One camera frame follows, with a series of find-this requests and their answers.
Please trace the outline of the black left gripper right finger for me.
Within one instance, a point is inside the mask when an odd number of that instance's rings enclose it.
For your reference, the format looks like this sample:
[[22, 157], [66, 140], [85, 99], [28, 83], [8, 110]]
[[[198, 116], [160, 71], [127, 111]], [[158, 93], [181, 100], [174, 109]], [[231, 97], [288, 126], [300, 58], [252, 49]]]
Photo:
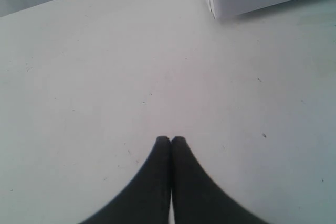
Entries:
[[265, 223], [218, 187], [182, 136], [171, 140], [171, 168], [175, 223]]

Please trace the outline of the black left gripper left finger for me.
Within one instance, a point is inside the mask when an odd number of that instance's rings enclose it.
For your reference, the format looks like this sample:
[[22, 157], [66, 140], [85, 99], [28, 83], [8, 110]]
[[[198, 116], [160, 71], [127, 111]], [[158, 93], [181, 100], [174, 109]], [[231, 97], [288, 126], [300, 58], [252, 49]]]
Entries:
[[83, 223], [169, 223], [170, 164], [171, 142], [159, 136], [127, 186]]

